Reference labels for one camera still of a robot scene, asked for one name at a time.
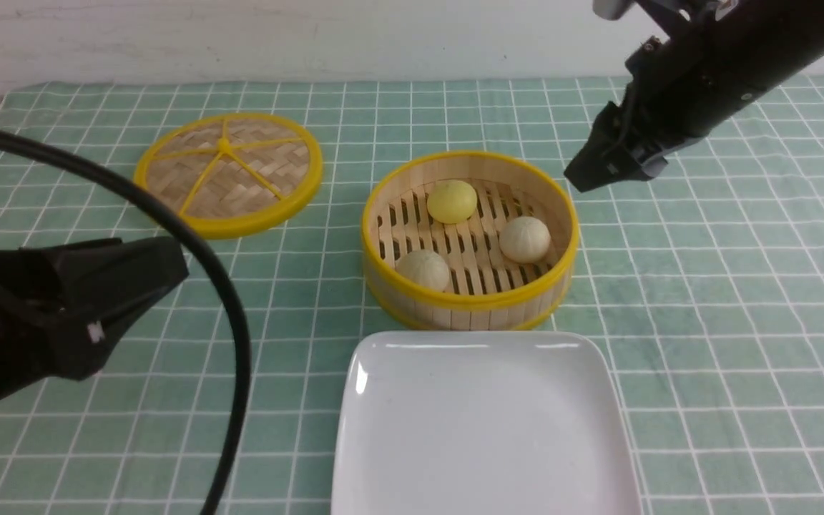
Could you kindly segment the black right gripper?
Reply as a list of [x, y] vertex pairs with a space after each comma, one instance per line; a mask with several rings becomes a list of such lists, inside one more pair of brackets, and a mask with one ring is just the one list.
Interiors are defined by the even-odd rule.
[[609, 104], [591, 139], [565, 167], [578, 192], [624, 180], [653, 180], [666, 156], [713, 128], [712, 43], [644, 43], [627, 59], [632, 79]]

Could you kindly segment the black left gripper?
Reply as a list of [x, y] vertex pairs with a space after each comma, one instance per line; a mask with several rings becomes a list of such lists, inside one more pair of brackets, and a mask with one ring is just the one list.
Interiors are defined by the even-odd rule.
[[189, 275], [171, 237], [0, 249], [0, 400], [46, 378], [84, 381]]

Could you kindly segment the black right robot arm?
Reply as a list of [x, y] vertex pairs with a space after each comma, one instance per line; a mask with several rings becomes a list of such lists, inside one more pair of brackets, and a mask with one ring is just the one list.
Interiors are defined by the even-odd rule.
[[608, 102], [564, 170], [579, 192], [653, 180], [667, 155], [696, 144], [824, 57], [824, 1], [640, 1], [666, 33], [625, 62]]

